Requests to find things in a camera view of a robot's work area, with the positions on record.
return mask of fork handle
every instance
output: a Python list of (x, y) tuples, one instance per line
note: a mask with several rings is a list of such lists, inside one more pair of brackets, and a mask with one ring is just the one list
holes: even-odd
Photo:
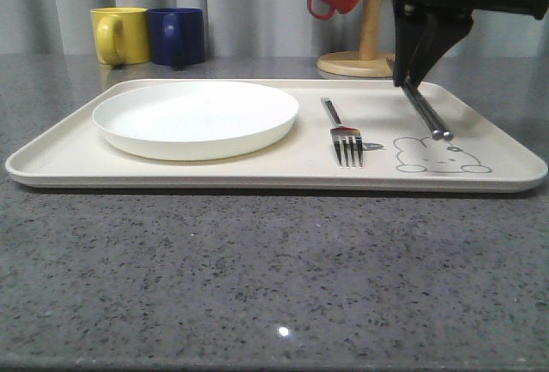
[(332, 101), (329, 100), (329, 98), (320, 98), (322, 103), (324, 104), (324, 107), (326, 108), (326, 111), (328, 111), (329, 117), (332, 120), (332, 123), (335, 126), (342, 126), (341, 120), (337, 112), (335, 111), (334, 104), (332, 104)]

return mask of mug handle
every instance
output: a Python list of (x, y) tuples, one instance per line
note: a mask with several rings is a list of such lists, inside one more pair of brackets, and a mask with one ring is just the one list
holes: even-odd
[(162, 19), (162, 35), (166, 55), (170, 57), (171, 65), (184, 63), (185, 53), (182, 38), (181, 22), (175, 14), (164, 15)]
[(112, 66), (124, 63), (124, 51), (117, 48), (116, 41), (117, 33), (121, 33), (122, 29), (122, 20), (116, 15), (101, 18), (97, 26), (97, 51), (105, 63)]
[(319, 15), (317, 12), (312, 10), (312, 1), (313, 0), (307, 0), (307, 9), (309, 10), (309, 13), (313, 15), (315, 18), (320, 19), (321, 21), (327, 21), (329, 18), (332, 17), (332, 15), (335, 12), (335, 8), (330, 5), (329, 11), (324, 15)]

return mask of countertop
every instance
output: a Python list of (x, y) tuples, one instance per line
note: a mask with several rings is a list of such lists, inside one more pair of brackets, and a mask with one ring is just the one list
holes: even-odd
[[(549, 57), (427, 80), (546, 162)], [(109, 70), (0, 56), (2, 162), (138, 78), (322, 79), (312, 57)], [(30, 189), (3, 168), (0, 370), (549, 370), (549, 189)]]

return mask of curtain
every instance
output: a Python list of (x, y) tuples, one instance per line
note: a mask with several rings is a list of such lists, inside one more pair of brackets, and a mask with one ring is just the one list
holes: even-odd
[[(0, 53), (94, 53), (89, 10), (105, 6), (204, 9), (212, 56), (314, 57), (356, 50), (362, 9), (329, 21), (309, 15), (305, 0), (3, 0)], [(474, 29), (449, 55), (532, 57), (549, 54), (549, 18), (475, 11)], [(379, 49), (393, 51), (391, 5), (383, 1)]]

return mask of tray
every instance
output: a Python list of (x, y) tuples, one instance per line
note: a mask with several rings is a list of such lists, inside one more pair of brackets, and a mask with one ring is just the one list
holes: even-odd
[[(518, 192), (542, 182), (547, 164), (444, 88), (420, 91), (455, 139), (433, 141), (401, 89), (391, 81), (238, 80), (277, 87), (299, 101), (282, 140), (246, 155), (209, 161), (144, 159), (110, 146), (92, 122), (105, 99), (138, 87), (203, 80), (142, 79), (111, 87), (6, 161), (19, 183), (46, 188), (358, 189)], [(363, 169), (341, 168), (320, 98), (330, 97), (345, 124), (359, 128)]]

